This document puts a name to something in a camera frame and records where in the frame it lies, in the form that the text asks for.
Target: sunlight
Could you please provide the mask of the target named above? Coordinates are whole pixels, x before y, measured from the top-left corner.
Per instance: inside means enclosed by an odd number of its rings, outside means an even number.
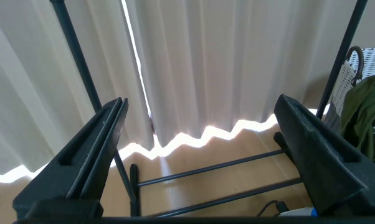
[[[311,113],[316,114],[316,109],[309,110],[311,111]],[[326,106],[325,112],[323,114],[327,114],[328,110],[329,105]],[[154,159],[159,156],[165,157],[170,155],[175,149],[177,149],[180,145],[183,144],[200,148],[205,146],[207,142],[209,142],[213,137],[231,140],[234,139],[236,135],[238,135],[243,129],[261,132],[271,128],[275,124],[277,124],[277,120],[275,115],[272,114],[264,123],[258,123],[256,121],[239,120],[235,124],[231,132],[227,132],[213,126],[207,126],[200,139],[193,138],[184,133],[179,133],[165,147],[160,146],[157,136],[154,135],[154,148],[152,148],[152,150],[148,151],[139,144],[131,143],[123,149],[119,150],[119,153],[122,160],[126,159],[134,152],[140,153],[149,159]],[[6,174],[0,175],[0,183],[11,183],[25,176],[33,179],[39,174],[40,171],[42,171],[45,168],[45,166],[46,165],[42,166],[39,170],[35,172],[30,172],[25,166],[21,165],[19,167],[14,168],[13,170],[10,170]]]

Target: white curtain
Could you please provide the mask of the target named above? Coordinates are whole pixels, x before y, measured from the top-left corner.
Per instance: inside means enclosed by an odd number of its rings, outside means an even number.
[[[66,1],[102,104],[128,97],[119,147],[153,132],[119,1]],[[0,0],[0,174],[48,163],[93,116],[49,1]]]
[[[264,121],[282,93],[317,107],[355,2],[126,0],[159,143]],[[375,47],[375,1],[353,44]]]
[[[355,0],[126,0],[159,142],[316,108]],[[119,0],[66,0],[102,104],[128,97],[119,148],[153,133]],[[375,0],[353,45],[375,47]],[[49,1],[0,0],[0,174],[50,161],[93,109]]]

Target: floor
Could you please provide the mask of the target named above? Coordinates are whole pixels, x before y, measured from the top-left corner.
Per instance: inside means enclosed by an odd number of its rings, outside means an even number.
[[[140,168],[140,179],[149,180],[169,174],[211,166],[221,162],[279,149],[273,141],[278,131],[274,126],[261,133],[243,130],[236,138],[226,141],[213,138],[202,148],[180,146],[167,157],[149,160],[140,154],[133,154],[124,160],[129,170],[132,163]],[[142,215],[152,215],[175,208],[225,197],[250,189],[299,177],[295,166],[285,154],[279,154],[256,161],[225,167],[181,179],[149,185],[141,188]],[[16,220],[11,204],[13,198],[28,184],[29,178],[21,178],[11,184],[0,184],[0,223]],[[274,190],[264,194],[216,205],[195,212],[183,214],[190,217],[212,216],[255,216],[270,200],[283,200],[290,209],[309,207],[311,200],[303,184]],[[129,216],[129,199],[121,177],[115,167],[109,171],[101,204],[104,216]],[[263,216],[277,213],[271,205]]]

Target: black cable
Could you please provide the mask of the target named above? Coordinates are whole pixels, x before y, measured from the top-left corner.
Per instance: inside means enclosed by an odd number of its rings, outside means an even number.
[[[270,202],[266,203],[266,205],[263,206],[263,208],[261,209],[261,211],[258,212],[257,217],[261,216],[261,215],[263,214],[263,211],[265,211],[265,209],[267,209],[267,207],[268,207],[269,205],[271,205],[271,204],[273,204],[273,203],[277,203],[277,202],[278,202],[278,201],[276,201],[276,200],[271,200]]]

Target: dark green clothing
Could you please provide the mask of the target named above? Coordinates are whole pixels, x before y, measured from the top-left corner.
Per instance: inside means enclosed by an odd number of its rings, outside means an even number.
[[[341,133],[375,162],[375,76],[365,78],[347,92],[341,113]]]

